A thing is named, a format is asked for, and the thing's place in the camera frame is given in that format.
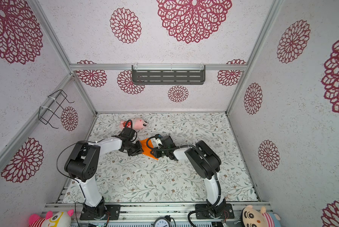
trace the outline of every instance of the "red striped shirt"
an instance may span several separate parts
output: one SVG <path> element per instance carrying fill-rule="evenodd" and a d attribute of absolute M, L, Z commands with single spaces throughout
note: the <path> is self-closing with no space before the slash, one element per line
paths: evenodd
<path fill-rule="evenodd" d="M 30 224 L 30 227 L 41 227 L 42 223 L 45 221 L 45 218 L 40 218 L 34 223 Z"/>
<path fill-rule="evenodd" d="M 263 213 L 262 215 L 267 219 L 268 226 L 274 227 L 274 221 L 273 221 L 272 217 L 268 213 Z"/>

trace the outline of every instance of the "black hair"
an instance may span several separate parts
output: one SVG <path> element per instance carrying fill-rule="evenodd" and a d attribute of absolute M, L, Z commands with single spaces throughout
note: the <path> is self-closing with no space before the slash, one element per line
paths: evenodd
<path fill-rule="evenodd" d="M 240 214 L 240 224 L 241 224 L 242 227 L 245 227 L 244 222 L 242 221 L 242 213 L 244 212 L 244 209 L 241 211 L 241 214 Z"/>

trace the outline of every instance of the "metal grille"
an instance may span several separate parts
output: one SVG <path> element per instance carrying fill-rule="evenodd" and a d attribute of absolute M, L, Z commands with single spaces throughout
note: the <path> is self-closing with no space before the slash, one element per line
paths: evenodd
<path fill-rule="evenodd" d="M 106 221 L 90 222 L 90 224 L 98 227 L 153 227 L 153 222 L 110 222 L 108 226 L 105 226 Z M 80 223 L 80 227 L 87 227 L 89 223 Z M 197 227 L 212 227 L 211 222 L 194 222 Z M 72 227 L 78 227 L 76 222 L 71 223 Z M 189 222 L 176 222 L 177 227 L 191 227 Z"/>
<path fill-rule="evenodd" d="M 136 70 L 132 65 L 132 80 L 136 85 L 201 85 L 205 82 L 203 70 Z"/>

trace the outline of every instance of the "robotic arm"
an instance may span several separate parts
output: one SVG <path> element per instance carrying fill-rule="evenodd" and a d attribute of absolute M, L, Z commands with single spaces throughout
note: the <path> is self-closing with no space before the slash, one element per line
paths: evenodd
<path fill-rule="evenodd" d="M 131 140 L 134 134 L 135 130 L 125 127 L 117 136 L 95 143 L 79 142 L 75 145 L 65 164 L 65 171 L 68 172 L 71 178 L 79 182 L 85 197 L 81 220 L 100 220 L 105 218 L 104 198 L 99 193 L 94 177 L 99 156 L 115 150 L 126 150 L 129 156 L 141 154 L 143 147 L 140 141 L 134 143 Z M 151 137 L 147 139 L 147 145 L 150 139 L 152 139 L 153 144 L 158 146 L 158 148 L 149 147 L 151 155 L 155 158 L 167 156 L 171 160 L 190 161 L 198 175 L 205 182 L 207 203 L 209 207 L 212 207 L 208 210 L 209 213 L 214 218 L 219 217 L 226 207 L 226 201 L 223 196 L 218 200 L 220 195 L 216 179 L 220 171 L 221 160 L 213 150 L 203 141 L 197 142 L 195 146 L 176 147 L 169 135 Z"/>

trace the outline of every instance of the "black wire hook rack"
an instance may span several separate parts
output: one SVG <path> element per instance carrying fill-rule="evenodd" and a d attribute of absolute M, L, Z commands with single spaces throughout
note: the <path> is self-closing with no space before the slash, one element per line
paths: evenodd
<path fill-rule="evenodd" d="M 57 98 L 58 98 L 60 95 L 62 95 L 63 100 L 59 103 L 59 102 L 57 102 Z M 65 100 L 66 100 L 68 103 L 74 103 L 75 101 L 73 101 L 73 102 L 68 101 L 68 99 L 67 99 L 67 94 L 66 94 L 62 89 L 57 90 L 57 91 L 55 91 L 54 93 L 50 94 L 50 95 L 48 96 L 48 98 L 52 98 L 52 99 L 54 100 L 54 102 L 52 102 L 48 107 L 39 107 L 39 110 L 38 110 L 38 120 L 40 120 L 40 122 L 44 123 L 45 125 L 49 124 L 52 128 L 58 129 L 58 128 L 52 126 L 51 123 L 50 123 L 49 121 L 51 120 L 51 118 L 52 118 L 53 116 L 56 116 L 56 117 L 58 117 L 59 119 L 61 119 L 61 117 L 59 117 L 59 116 L 56 115 L 56 111 L 57 111 L 60 107 L 62 108 L 62 110 L 64 110 L 64 108 L 62 107 L 62 103 L 63 103 Z M 52 105 L 53 103 L 55 103 L 55 102 L 58 104 L 58 107 L 57 107 L 54 111 L 52 111 L 52 109 L 51 109 L 50 107 L 51 107 L 51 105 Z M 41 116 L 41 110 L 42 110 L 43 108 L 45 108 L 45 109 L 49 110 L 50 112 L 52 112 L 52 115 L 50 116 L 50 118 L 49 118 L 48 120 L 46 120 L 46 119 L 43 117 L 43 115 L 45 114 L 45 111 L 44 111 L 44 113 L 43 113 L 42 116 Z"/>

